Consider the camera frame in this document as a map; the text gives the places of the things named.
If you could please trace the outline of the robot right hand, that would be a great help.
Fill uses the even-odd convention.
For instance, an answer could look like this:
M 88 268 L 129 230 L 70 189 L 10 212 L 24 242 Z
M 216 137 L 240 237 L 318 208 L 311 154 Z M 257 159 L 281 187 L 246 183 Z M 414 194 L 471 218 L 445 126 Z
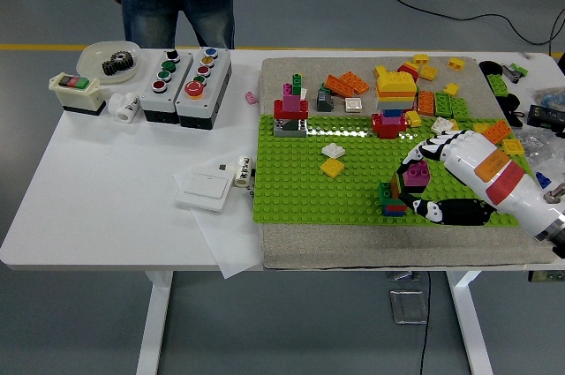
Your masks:
M 405 191 L 399 199 L 416 214 L 440 225 L 479 226 L 491 214 L 509 214 L 537 241 L 547 240 L 564 256 L 564 185 L 544 191 L 517 163 L 475 131 L 444 131 L 415 146 L 396 174 L 423 159 L 440 161 L 446 171 L 471 188 L 474 199 L 418 198 Z

